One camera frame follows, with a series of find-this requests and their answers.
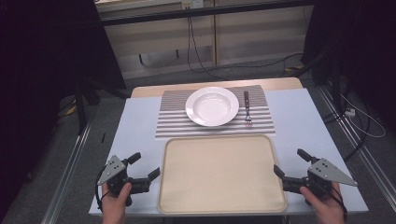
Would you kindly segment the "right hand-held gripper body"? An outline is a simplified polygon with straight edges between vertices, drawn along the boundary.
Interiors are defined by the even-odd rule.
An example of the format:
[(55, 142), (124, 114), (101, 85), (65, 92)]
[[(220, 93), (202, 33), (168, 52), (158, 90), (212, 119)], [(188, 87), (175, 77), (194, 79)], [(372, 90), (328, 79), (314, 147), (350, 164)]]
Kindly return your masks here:
[(316, 197), (320, 198), (331, 193), (333, 182), (353, 187), (358, 186), (358, 183), (354, 179), (326, 159), (304, 157), (304, 160), (311, 163), (307, 169), (307, 176), (296, 178), (282, 174), (282, 187), (284, 191), (300, 194), (300, 187), (306, 187)]

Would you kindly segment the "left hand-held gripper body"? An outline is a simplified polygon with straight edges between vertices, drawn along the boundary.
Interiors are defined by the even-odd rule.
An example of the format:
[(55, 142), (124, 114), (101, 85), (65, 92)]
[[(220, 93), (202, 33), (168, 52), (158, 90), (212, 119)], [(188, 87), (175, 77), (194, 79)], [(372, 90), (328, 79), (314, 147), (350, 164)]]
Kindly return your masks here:
[[(131, 183), (130, 195), (149, 192), (150, 180), (148, 177), (132, 178), (128, 176), (127, 168), (130, 164), (127, 159), (121, 160), (116, 155), (113, 155), (99, 172), (97, 187), (107, 184), (110, 193), (118, 196), (123, 186), (126, 183)], [(130, 206), (132, 203), (132, 198), (129, 196), (125, 205)]]

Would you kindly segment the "person's right hand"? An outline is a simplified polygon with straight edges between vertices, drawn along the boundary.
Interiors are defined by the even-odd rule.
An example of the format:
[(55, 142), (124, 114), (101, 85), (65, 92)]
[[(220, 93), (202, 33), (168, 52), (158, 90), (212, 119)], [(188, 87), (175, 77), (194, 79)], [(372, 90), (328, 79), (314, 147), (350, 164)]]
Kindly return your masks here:
[(331, 196), (326, 195), (320, 199), (307, 187), (300, 187), (300, 192), (314, 207), (317, 224), (346, 224), (338, 183), (332, 182)]

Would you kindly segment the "person's left hand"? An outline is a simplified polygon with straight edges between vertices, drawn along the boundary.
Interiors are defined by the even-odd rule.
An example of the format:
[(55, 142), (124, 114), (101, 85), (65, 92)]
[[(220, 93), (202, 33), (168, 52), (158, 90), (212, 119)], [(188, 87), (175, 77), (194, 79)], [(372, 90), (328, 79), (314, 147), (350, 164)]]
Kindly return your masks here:
[(130, 196), (132, 185), (126, 183), (118, 196), (112, 196), (107, 184), (102, 186), (102, 211), (103, 224), (124, 224), (125, 223), (125, 203)]

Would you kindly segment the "grey striped placemat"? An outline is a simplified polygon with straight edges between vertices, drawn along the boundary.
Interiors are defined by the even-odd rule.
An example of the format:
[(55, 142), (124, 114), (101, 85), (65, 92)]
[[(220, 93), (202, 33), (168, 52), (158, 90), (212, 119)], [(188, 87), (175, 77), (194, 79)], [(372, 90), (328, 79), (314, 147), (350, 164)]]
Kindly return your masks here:
[[(261, 86), (243, 86), (224, 88), (231, 91), (239, 101), (236, 116), (228, 123), (218, 127), (205, 127), (191, 121), (186, 112), (185, 104), (188, 97), (195, 90), (165, 91), (161, 100), (155, 137), (157, 139), (209, 136), (214, 134), (252, 134), (262, 133), (269, 136), (276, 135), (265, 93)], [(252, 125), (245, 123), (246, 109), (244, 91), (248, 91), (250, 116)]]

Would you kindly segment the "beige plastic tray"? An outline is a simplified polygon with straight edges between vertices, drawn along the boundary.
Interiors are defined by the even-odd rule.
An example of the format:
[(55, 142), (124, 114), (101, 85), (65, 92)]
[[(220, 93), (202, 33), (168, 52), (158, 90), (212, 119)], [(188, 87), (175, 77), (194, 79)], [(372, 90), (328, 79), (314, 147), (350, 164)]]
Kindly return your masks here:
[(158, 208), (166, 215), (276, 214), (287, 198), (262, 134), (175, 138), (165, 145)]

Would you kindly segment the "black metal stand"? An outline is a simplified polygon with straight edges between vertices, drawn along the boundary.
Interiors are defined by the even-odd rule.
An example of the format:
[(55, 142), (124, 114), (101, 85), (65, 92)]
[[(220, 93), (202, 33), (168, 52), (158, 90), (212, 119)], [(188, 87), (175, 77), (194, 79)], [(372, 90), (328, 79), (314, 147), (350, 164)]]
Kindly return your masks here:
[(340, 64), (333, 57), (332, 53), (328, 49), (324, 50), (292, 76), (300, 77), (307, 72), (311, 73), (315, 85), (325, 85), (331, 82), (332, 101), (335, 106), (335, 111), (343, 113), (344, 109), (342, 106), (340, 87)]
[(89, 105), (98, 105), (101, 101), (99, 94), (96, 92), (97, 90), (107, 92), (120, 99), (129, 98), (129, 95), (127, 95), (126, 93), (118, 89), (112, 88), (105, 83), (95, 80), (94, 78), (85, 77), (78, 80), (75, 87), (75, 99), (79, 125), (78, 134), (83, 134), (84, 130), (88, 126), (84, 102), (87, 102)]

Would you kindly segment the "white round plate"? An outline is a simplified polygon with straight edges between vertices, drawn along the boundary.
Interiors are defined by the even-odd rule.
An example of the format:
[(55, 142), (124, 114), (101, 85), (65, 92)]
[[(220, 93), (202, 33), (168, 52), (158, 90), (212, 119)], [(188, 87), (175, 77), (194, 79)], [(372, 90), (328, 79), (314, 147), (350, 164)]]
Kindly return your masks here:
[(218, 127), (230, 122), (238, 110), (237, 97), (221, 87), (206, 87), (195, 91), (185, 104), (188, 118), (205, 127)]

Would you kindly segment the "black curtain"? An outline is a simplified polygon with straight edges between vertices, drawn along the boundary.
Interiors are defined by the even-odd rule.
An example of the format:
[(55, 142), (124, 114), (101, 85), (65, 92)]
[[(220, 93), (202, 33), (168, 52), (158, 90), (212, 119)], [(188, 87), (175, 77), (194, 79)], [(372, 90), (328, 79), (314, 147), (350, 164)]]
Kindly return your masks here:
[(76, 91), (125, 86), (97, 0), (0, 0), (0, 221)]
[(396, 0), (313, 0), (302, 62), (326, 52), (314, 74), (323, 83), (339, 62), (340, 74), (396, 132)]

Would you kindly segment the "beige cabinet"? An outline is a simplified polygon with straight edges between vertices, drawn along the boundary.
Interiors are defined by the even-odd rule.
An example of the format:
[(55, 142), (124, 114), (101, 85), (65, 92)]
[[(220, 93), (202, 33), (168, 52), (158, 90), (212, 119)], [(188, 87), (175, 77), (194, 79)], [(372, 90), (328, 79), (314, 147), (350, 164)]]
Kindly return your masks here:
[[(94, 0), (104, 19), (180, 11), (182, 0)], [(272, 0), (204, 0), (226, 7)], [(107, 26), (124, 78), (150, 77), (300, 53), (313, 6)]]

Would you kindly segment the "metal floor rail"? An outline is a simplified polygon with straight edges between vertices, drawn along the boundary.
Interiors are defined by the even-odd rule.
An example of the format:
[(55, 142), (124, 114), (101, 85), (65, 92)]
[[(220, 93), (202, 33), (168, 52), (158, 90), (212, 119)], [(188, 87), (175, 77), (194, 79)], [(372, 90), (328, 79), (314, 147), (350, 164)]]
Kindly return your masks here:
[(88, 121), (83, 128), (79, 129), (77, 141), (74, 144), (72, 153), (67, 161), (66, 167), (64, 168), (60, 182), (49, 202), (46, 213), (41, 220), (41, 224), (56, 224), (73, 175), (76, 171), (81, 151), (85, 147), (87, 138), (89, 136), (91, 126), (92, 123)]
[(373, 212), (396, 214), (396, 134), (356, 94), (341, 98), (353, 118), (335, 111), (329, 86), (313, 89), (314, 102), (348, 171)]

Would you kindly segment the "white wall socket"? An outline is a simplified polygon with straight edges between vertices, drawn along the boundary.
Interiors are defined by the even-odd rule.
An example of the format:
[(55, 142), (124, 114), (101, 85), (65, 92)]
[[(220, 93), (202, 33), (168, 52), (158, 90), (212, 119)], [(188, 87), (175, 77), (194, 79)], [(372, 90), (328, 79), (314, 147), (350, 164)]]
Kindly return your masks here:
[(181, 5), (183, 9), (203, 8), (204, 0), (182, 0)]

